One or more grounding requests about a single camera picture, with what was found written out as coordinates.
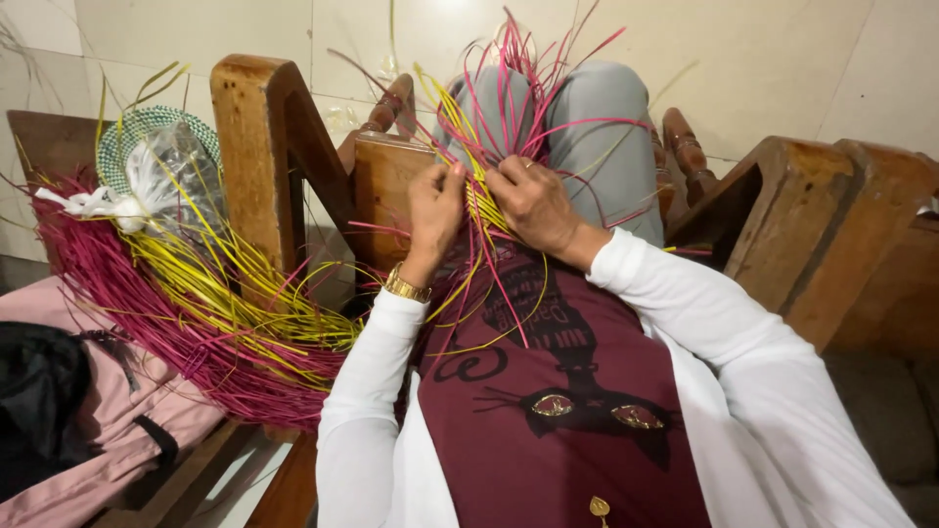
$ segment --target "black strap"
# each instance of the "black strap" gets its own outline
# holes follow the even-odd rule
[[[179,444],[176,442],[176,439],[173,438],[173,435],[166,432],[166,429],[158,426],[156,422],[143,414],[134,418],[133,423],[143,427],[146,434],[150,435],[153,442],[156,442],[160,447],[160,454],[157,455],[157,464],[159,464],[161,468],[169,466],[176,461],[176,457],[179,454]]]

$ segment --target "white tiled floor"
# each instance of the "white tiled floor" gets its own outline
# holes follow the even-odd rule
[[[30,54],[46,77],[42,84],[30,81],[21,57],[0,52],[0,106],[94,116],[101,69],[126,104],[146,78],[179,60],[192,63],[187,109],[212,123],[212,65],[226,54],[252,53],[296,61],[321,111],[350,107],[362,121],[372,92],[327,48],[373,75],[396,55],[399,71],[413,72],[418,62],[445,82],[461,71],[464,49],[492,38],[504,20],[503,3],[534,32],[542,53],[591,1],[581,1],[577,12],[577,0],[397,0],[393,50],[387,0],[2,0],[0,22],[36,48]],[[80,51],[68,13],[77,14],[84,36]],[[769,134],[827,142],[850,137],[939,158],[935,0],[602,0],[570,59],[578,61],[621,26],[626,31],[594,58],[639,73],[654,119],[680,107],[719,176]],[[477,64],[479,55],[469,63]],[[183,86],[154,102],[181,105]],[[109,101],[107,116],[119,104]],[[434,117],[419,119],[430,125]],[[333,140],[345,131],[333,126]],[[0,123],[0,171],[15,175],[14,161]],[[0,212],[21,214],[10,212],[8,195],[0,193]],[[311,218],[328,227],[322,208],[311,207]],[[38,257],[28,232],[12,232],[0,227],[0,253]],[[240,527],[263,486],[226,511],[241,489],[229,485],[222,495],[231,498],[192,526]]]

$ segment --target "pink bag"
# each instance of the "pink bag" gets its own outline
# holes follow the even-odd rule
[[[111,329],[107,318],[88,316],[70,299],[60,279],[48,278],[0,297],[0,320],[76,334]],[[149,418],[182,451],[201,442],[223,417],[190,382],[145,350],[119,345],[112,356],[86,343],[92,386],[77,418],[101,454],[0,504],[2,528],[78,528],[129,483],[156,468],[162,450],[135,418]]]

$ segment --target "right hand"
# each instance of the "right hand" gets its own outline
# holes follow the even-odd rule
[[[585,272],[612,238],[574,211],[560,176],[528,158],[509,156],[485,173],[485,184],[523,242]]]

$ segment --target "white ribbon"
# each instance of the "white ribbon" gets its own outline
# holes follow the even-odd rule
[[[108,200],[106,196],[111,191],[110,187],[104,185],[96,189],[93,194],[78,193],[66,199],[49,189],[43,188],[36,191],[36,198],[51,200],[61,205],[65,212],[72,216],[81,216],[82,218],[113,216],[117,219],[117,225],[120,226],[121,231],[125,233],[133,233],[143,229],[150,214],[137,198],[119,194],[117,199]]]

